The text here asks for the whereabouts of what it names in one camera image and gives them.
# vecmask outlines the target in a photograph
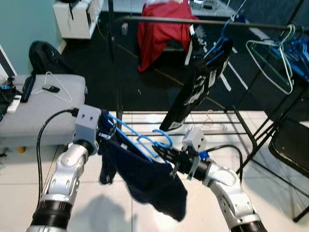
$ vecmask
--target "red jacket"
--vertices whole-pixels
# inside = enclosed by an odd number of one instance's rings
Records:
[[[197,19],[192,15],[187,0],[183,0],[180,4],[175,1],[148,6],[145,4],[141,15]],[[138,43],[141,57],[139,72],[145,71],[161,55],[170,40],[179,41],[187,52],[190,44],[189,26],[179,23],[139,23]]]

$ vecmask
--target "black chair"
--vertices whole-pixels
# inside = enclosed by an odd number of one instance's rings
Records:
[[[291,119],[285,119],[275,130],[269,143],[271,154],[309,178],[309,128]],[[308,193],[289,183],[295,190],[298,190],[309,198]],[[298,216],[293,218],[298,222],[306,213],[309,206]]]

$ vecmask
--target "silver robot arm segment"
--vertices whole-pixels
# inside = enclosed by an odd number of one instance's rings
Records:
[[[56,162],[56,170],[40,199],[27,232],[66,232],[74,205],[79,178],[90,155],[98,151],[96,142],[101,111],[83,105],[76,119],[73,143]]]
[[[198,152],[205,150],[206,140],[200,128],[192,128],[183,138],[183,148],[195,151],[188,179],[198,171],[203,185],[216,196],[226,223],[232,232],[266,232],[249,196],[243,191],[237,174],[207,158],[201,161]]]

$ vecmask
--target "gray cushion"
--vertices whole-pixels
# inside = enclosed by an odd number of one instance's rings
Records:
[[[21,91],[27,77],[28,75],[15,77],[14,83],[18,90]],[[73,101],[63,101],[47,92],[31,95],[27,103],[20,103],[15,113],[7,113],[0,122],[0,147],[35,146],[40,128],[48,117],[60,110],[79,108],[84,103],[83,77],[70,74],[55,74],[55,77],[66,88]],[[33,90],[41,89],[44,79],[45,75],[37,75]],[[46,83],[60,88],[57,95],[69,100],[56,79],[48,76]],[[72,141],[74,130],[75,118],[71,114],[56,116],[45,128],[41,144],[69,143]]]

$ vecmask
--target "cable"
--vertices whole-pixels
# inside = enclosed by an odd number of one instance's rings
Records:
[[[38,174],[39,174],[39,198],[38,198],[38,203],[37,203],[37,207],[40,204],[40,200],[42,197],[42,192],[43,192],[43,177],[42,177],[42,162],[41,162],[41,150],[40,150],[40,146],[41,146],[41,138],[42,138],[42,134],[43,131],[45,129],[45,127],[47,126],[47,124],[57,115],[62,114],[62,113],[71,113],[73,116],[77,116],[78,113],[78,109],[74,108],[74,109],[67,109],[67,110],[61,110],[53,115],[51,115],[43,124],[43,126],[40,129],[39,135],[38,135],[38,139],[37,139],[37,162],[38,162]]]
[[[232,148],[236,149],[238,154],[239,154],[239,179],[240,179],[240,183],[242,183],[242,171],[243,171],[242,163],[243,163],[243,161],[242,161],[241,151],[239,150],[238,147],[236,147],[234,145],[221,145],[221,146],[215,146],[215,147],[209,148],[209,149],[207,149],[207,152],[212,152],[212,151],[219,150],[219,149],[222,149],[222,148],[225,148],[225,147],[232,147]]]

